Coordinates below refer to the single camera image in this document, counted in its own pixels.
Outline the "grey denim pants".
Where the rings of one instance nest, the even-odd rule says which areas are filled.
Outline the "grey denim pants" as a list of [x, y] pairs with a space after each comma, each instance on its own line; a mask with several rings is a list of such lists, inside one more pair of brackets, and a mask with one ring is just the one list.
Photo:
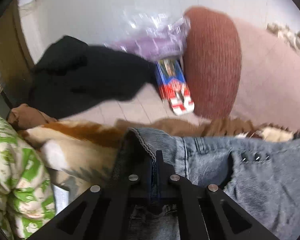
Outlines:
[[138, 158], [163, 160], [192, 184], [217, 184], [279, 239], [300, 236], [300, 139], [267, 142], [236, 137], [174, 137], [131, 128], [118, 152], [111, 185]]

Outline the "beige leaf-pattern blanket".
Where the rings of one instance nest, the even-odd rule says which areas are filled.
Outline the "beige leaf-pattern blanket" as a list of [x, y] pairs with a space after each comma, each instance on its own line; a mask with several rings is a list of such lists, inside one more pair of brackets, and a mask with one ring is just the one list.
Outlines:
[[117, 152], [129, 128], [156, 128], [178, 137], [237, 136], [282, 142], [297, 133], [274, 124], [253, 125], [251, 121], [222, 118], [209, 124], [192, 124], [176, 118], [141, 124], [123, 119], [114, 126], [90, 121], [57, 120], [22, 104], [10, 111], [7, 122], [38, 151], [46, 167], [56, 171], [55, 181], [64, 184], [73, 178], [76, 185], [105, 181], [113, 168]]

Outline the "green and cream quilt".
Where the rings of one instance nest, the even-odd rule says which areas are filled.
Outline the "green and cream quilt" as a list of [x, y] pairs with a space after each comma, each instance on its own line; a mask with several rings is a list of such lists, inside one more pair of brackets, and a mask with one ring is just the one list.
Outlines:
[[0, 116], [0, 228], [27, 239], [56, 215], [50, 176], [37, 152]]

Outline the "blue red printed box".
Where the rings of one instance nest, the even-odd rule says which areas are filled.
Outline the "blue red printed box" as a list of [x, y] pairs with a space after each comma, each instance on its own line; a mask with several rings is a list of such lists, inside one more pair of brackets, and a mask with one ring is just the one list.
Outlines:
[[177, 59], [157, 61], [155, 76], [161, 99], [167, 101], [175, 115], [194, 111], [194, 101]]

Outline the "black garment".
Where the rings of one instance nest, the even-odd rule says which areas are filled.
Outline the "black garment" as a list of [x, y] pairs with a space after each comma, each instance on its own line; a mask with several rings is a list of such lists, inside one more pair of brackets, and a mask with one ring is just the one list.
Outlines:
[[107, 100], [134, 98], [145, 84], [156, 83], [154, 71], [155, 64], [139, 56], [63, 36], [34, 66], [27, 103], [65, 118]]

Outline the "pink and brown bolster pillow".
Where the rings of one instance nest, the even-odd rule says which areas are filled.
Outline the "pink and brown bolster pillow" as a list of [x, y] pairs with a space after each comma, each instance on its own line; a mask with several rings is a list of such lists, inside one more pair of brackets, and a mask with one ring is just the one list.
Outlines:
[[195, 115], [300, 130], [300, 53], [238, 18], [191, 7], [183, 55]]

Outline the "brown wooden cabinet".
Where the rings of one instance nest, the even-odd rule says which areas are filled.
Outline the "brown wooden cabinet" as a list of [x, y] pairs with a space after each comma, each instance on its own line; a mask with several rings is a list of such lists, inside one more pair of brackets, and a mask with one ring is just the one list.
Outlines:
[[27, 102], [33, 67], [18, 2], [13, 0], [0, 17], [0, 84], [12, 108]]

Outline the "purple plastic bag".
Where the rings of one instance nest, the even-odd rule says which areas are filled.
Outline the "purple plastic bag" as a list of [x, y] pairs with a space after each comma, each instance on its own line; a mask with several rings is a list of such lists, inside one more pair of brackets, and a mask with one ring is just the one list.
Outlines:
[[182, 56], [190, 29], [191, 22], [187, 16], [125, 11], [121, 36], [105, 46], [155, 62]]

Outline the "beige crumpled cloth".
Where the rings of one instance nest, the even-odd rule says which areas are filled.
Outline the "beige crumpled cloth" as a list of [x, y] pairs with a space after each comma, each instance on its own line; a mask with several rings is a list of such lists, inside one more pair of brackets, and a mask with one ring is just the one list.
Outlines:
[[267, 24], [267, 31], [283, 40], [290, 48], [300, 55], [300, 31], [295, 33], [288, 25], [284, 26], [276, 23]]

